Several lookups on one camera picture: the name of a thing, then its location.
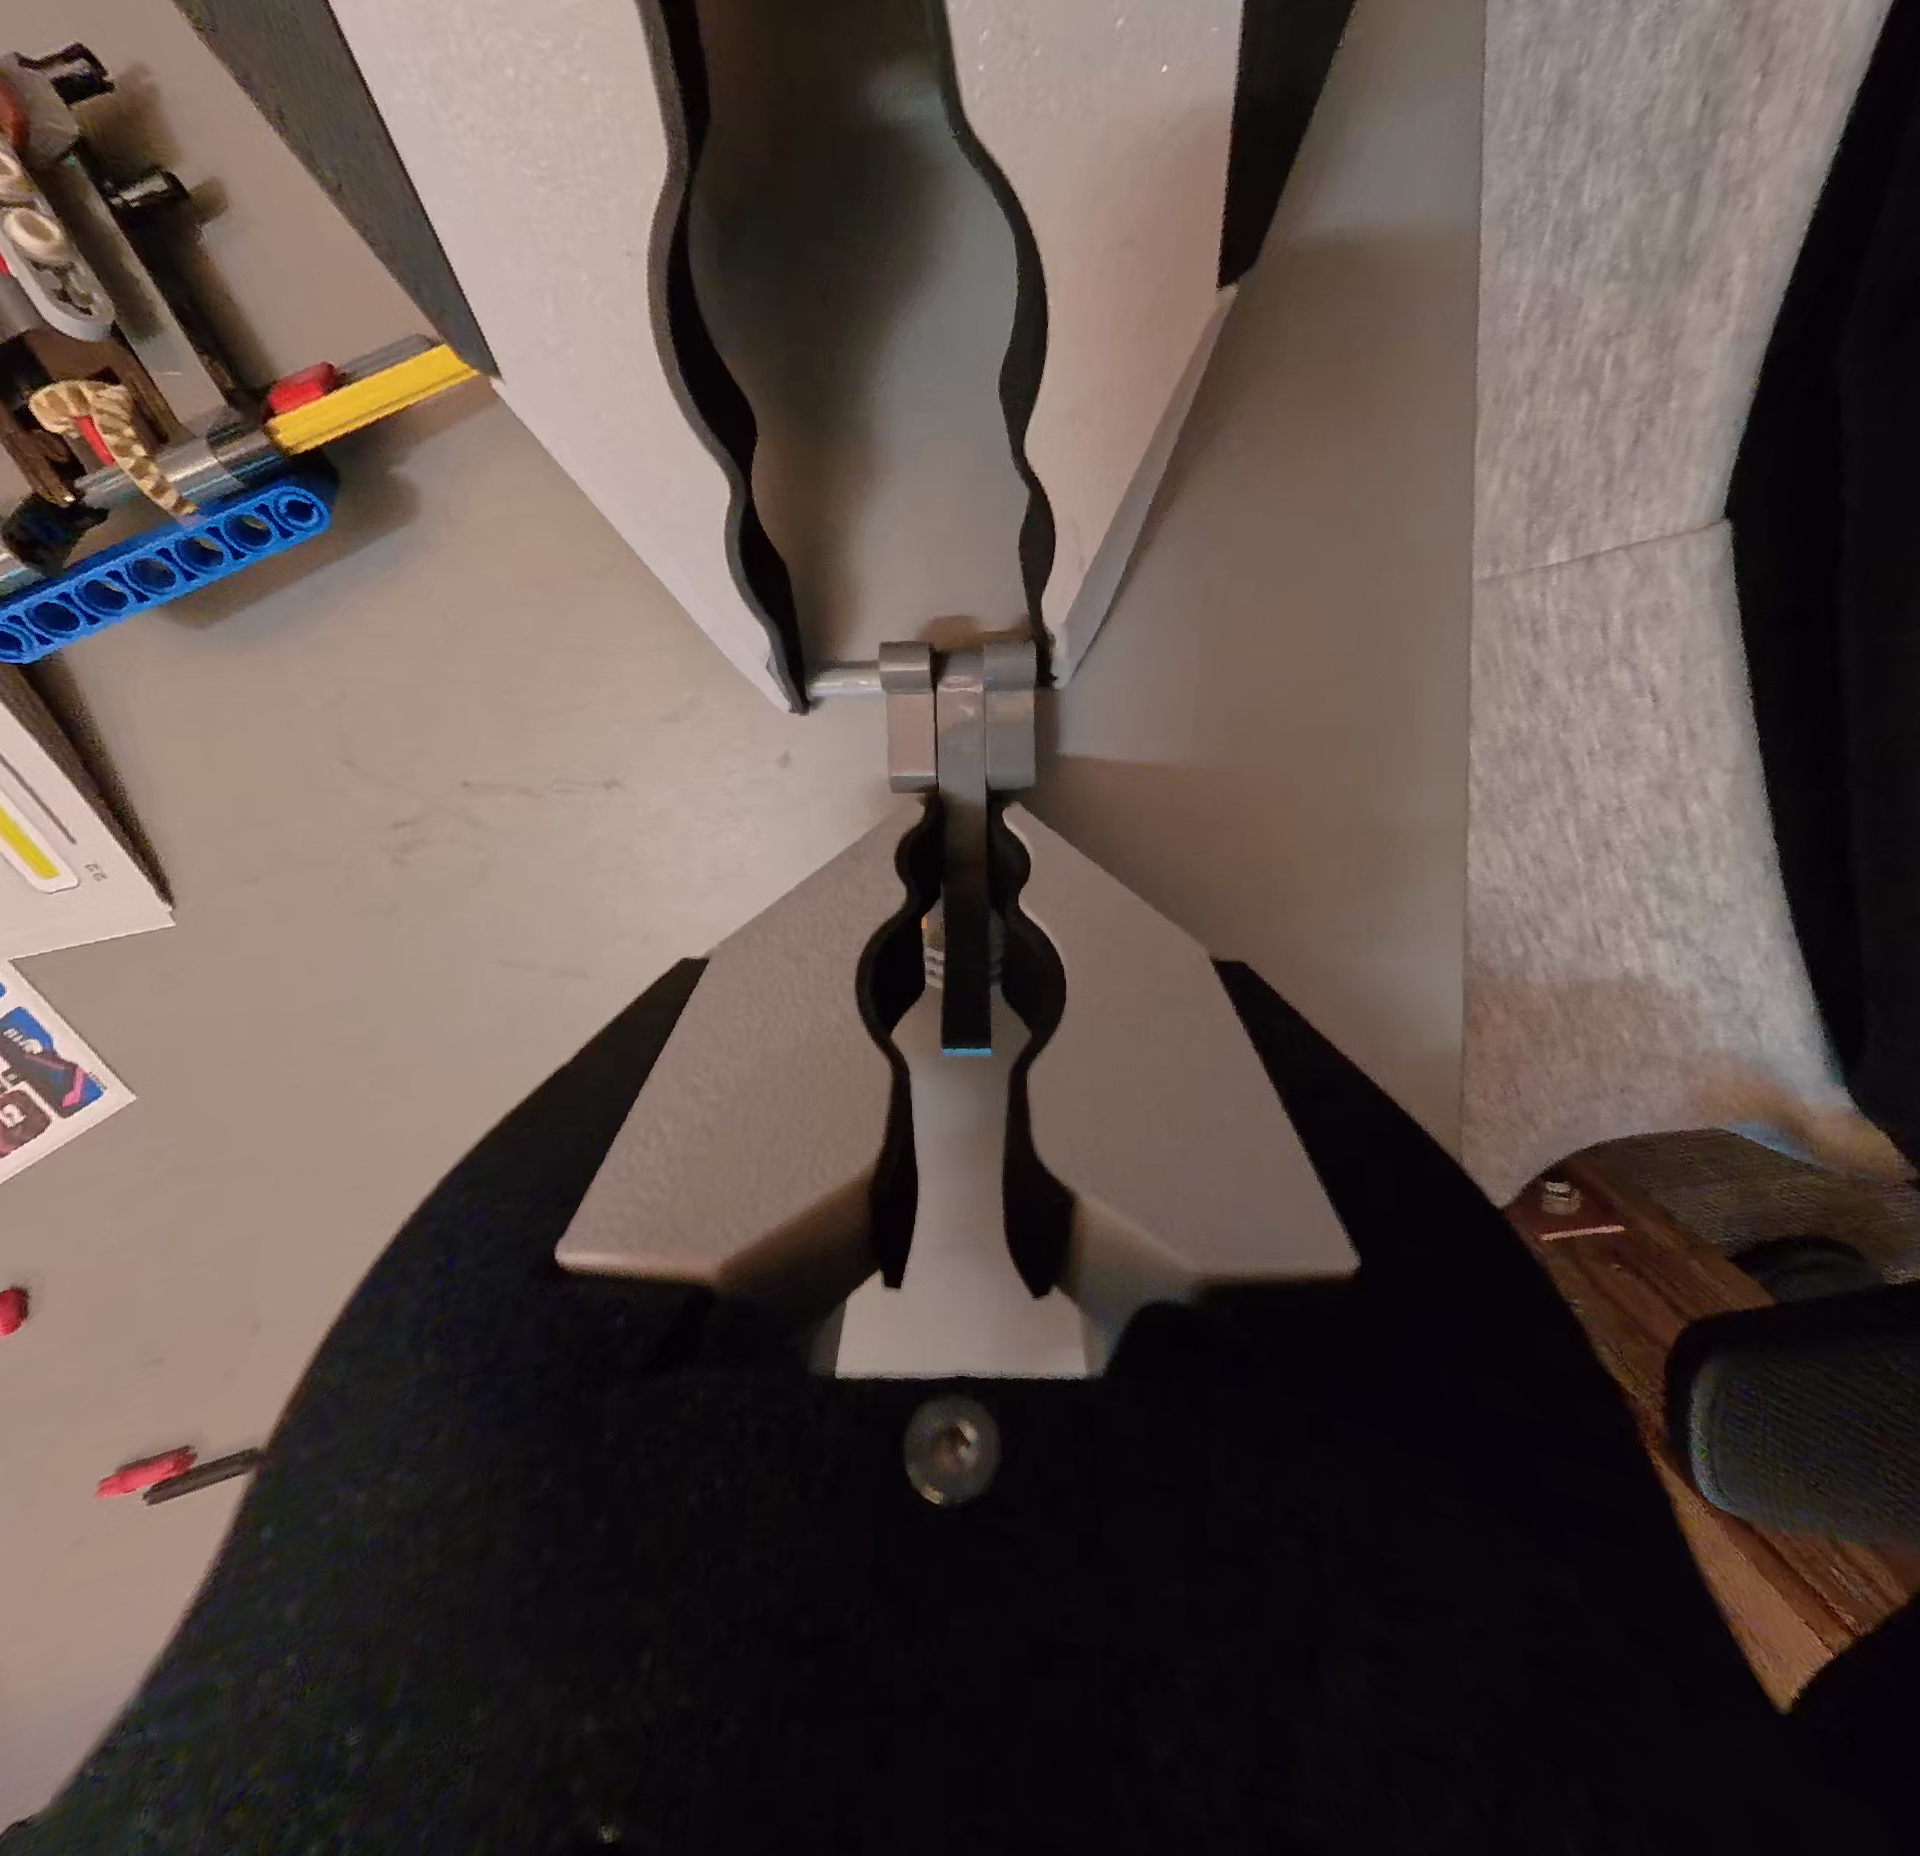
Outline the open lego instruction booklet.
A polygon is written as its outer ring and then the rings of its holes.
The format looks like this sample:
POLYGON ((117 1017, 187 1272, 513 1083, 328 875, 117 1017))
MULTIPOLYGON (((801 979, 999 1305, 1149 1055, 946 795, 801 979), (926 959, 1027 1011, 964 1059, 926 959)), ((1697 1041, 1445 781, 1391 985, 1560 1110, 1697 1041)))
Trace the open lego instruction booklet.
POLYGON ((3 959, 174 927, 163 885, 25 671, 3 668, 3 959))

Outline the person's black clothing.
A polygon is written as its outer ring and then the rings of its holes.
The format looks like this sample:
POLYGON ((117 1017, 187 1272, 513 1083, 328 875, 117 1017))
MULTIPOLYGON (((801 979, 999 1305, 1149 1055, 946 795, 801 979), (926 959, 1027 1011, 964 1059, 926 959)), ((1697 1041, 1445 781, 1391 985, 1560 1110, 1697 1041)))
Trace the person's black clothing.
POLYGON ((1795 938, 1840 1083, 1919 1132, 1919 0, 1891 0, 1729 489, 1795 938))

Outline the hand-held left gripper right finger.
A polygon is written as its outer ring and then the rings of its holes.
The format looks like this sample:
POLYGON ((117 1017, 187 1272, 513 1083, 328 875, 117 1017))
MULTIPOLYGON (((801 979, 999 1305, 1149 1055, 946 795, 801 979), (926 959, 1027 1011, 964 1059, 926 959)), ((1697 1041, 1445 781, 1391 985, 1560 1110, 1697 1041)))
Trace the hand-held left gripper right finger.
POLYGON ((1026 806, 993 815, 1003 1243, 1087 1374, 1148 1309, 1360 1253, 1214 954, 1026 806))

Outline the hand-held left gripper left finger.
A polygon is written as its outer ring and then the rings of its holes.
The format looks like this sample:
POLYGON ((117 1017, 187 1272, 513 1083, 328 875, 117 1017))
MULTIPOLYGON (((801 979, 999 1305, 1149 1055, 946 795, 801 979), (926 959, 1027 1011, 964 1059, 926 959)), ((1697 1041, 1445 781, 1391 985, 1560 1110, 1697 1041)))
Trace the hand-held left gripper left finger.
POLYGON ((814 1372, 917 1217, 896 1043, 923 993, 940 817, 889 814, 705 959, 556 1262, 752 1309, 814 1372))

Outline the lego sticker sheet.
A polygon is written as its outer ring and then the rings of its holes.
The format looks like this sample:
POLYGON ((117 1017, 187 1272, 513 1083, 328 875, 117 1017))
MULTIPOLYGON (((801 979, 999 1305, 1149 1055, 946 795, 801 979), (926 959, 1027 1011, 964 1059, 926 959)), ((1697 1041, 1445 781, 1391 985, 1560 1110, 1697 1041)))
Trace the lego sticker sheet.
POLYGON ((3 1183, 117 1116, 135 1093, 12 964, 3 965, 3 1183))

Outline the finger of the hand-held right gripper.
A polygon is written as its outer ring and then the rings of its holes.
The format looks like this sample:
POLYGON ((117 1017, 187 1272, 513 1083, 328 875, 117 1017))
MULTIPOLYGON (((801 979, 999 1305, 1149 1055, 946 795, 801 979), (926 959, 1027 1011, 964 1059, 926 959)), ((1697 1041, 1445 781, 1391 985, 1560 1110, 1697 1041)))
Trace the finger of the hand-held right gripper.
POLYGON ((928 0, 949 119, 1015 242, 999 367, 1022 591, 1066 688, 1214 356, 1245 0, 928 0))
POLYGON ((696 0, 328 0, 518 420, 709 644, 805 715, 757 412, 699 296, 696 0))

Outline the lego chassis with blue beam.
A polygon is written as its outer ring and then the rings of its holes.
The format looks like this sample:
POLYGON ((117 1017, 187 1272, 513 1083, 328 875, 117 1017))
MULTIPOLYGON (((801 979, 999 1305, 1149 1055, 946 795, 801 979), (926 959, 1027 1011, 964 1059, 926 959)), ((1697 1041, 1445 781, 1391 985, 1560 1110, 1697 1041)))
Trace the lego chassis with blue beam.
POLYGON ((114 96, 82 45, 4 56, 4 666, 315 543, 332 445, 479 381, 425 337, 241 371, 181 264, 193 193, 98 151, 88 114, 114 96))

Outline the grey woven seat pad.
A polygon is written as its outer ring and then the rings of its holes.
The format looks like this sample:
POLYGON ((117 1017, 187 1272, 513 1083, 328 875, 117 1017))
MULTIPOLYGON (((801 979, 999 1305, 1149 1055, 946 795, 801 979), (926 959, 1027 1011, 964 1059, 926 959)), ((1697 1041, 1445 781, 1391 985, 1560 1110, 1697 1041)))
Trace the grey woven seat pad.
POLYGON ((1733 1130, 1610 1140, 1569 1162, 1665 1209, 1729 1259, 1764 1243, 1824 1238, 1856 1249, 1887 1281, 1919 1278, 1919 1193, 1907 1180, 1806 1160, 1733 1130))

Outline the dark grey lego arm assembly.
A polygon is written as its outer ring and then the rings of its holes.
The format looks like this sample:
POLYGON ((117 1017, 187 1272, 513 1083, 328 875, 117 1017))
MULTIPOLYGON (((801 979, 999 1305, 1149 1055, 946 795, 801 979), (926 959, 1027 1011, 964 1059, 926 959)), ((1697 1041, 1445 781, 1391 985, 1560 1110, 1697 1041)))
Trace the dark grey lego arm assembly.
POLYGON ((949 906, 942 1048, 993 1053, 993 1005, 1005 941, 1001 830, 1007 802, 1037 778, 1041 655, 1032 640, 993 636, 954 650, 883 644, 870 662, 815 671, 810 708, 874 697, 887 711, 887 781, 937 806, 949 906))

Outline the dark grey knit fabric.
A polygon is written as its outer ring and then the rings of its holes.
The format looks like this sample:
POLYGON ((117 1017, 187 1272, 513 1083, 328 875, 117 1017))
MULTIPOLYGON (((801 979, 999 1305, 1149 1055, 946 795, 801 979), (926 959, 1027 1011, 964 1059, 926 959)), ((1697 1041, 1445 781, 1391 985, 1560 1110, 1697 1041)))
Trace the dark grey knit fabric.
POLYGON ((1735 1269, 1761 1309, 1691 1321, 1667 1357, 1667 1442, 1718 1510, 1796 1533, 1919 1545, 1919 1289, 1835 1238, 1735 1269))

